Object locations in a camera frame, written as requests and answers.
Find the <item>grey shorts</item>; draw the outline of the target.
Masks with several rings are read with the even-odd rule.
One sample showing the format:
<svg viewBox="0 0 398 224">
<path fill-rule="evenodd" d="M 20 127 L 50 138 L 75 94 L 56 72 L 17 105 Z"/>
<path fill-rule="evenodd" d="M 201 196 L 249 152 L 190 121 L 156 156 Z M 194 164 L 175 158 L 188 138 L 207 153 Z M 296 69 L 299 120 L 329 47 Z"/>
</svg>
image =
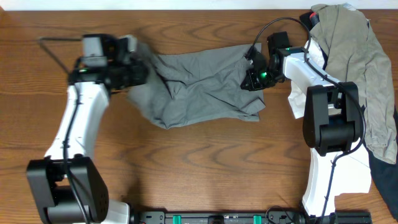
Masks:
<svg viewBox="0 0 398 224">
<path fill-rule="evenodd" d="M 128 99 L 160 128 L 219 118 L 258 121 L 266 107 L 261 91 L 240 87 L 250 66 L 244 58 L 248 44 L 177 55 L 156 54 L 144 43 L 138 48 L 149 76 L 130 89 Z"/>
</svg>

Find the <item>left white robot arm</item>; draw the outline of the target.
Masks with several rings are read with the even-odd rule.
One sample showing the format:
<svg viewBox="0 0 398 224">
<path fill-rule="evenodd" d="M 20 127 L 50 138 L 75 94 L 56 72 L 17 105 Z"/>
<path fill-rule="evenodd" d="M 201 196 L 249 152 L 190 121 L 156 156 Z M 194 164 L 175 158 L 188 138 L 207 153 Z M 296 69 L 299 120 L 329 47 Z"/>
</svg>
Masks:
<svg viewBox="0 0 398 224">
<path fill-rule="evenodd" d="M 68 74 L 65 112 L 43 159 L 26 175 L 42 223 L 129 223 L 128 204 L 109 198 L 93 158 L 101 119 L 111 95 L 146 82 L 141 61 L 90 67 L 82 59 Z"/>
</svg>

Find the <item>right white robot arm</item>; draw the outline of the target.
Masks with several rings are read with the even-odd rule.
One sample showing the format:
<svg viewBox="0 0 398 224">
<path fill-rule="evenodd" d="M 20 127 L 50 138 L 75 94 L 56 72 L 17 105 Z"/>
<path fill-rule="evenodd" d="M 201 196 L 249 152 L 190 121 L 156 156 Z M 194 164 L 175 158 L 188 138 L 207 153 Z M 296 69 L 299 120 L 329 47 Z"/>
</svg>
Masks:
<svg viewBox="0 0 398 224">
<path fill-rule="evenodd" d="M 337 217 L 335 197 L 367 193 L 370 187 L 357 85 L 327 74 L 303 47 L 273 48 L 266 59 L 252 46 L 245 58 L 251 68 L 241 89 L 263 90 L 289 79 L 304 94 L 302 130 L 311 162 L 302 206 L 308 222 L 331 222 Z"/>
</svg>

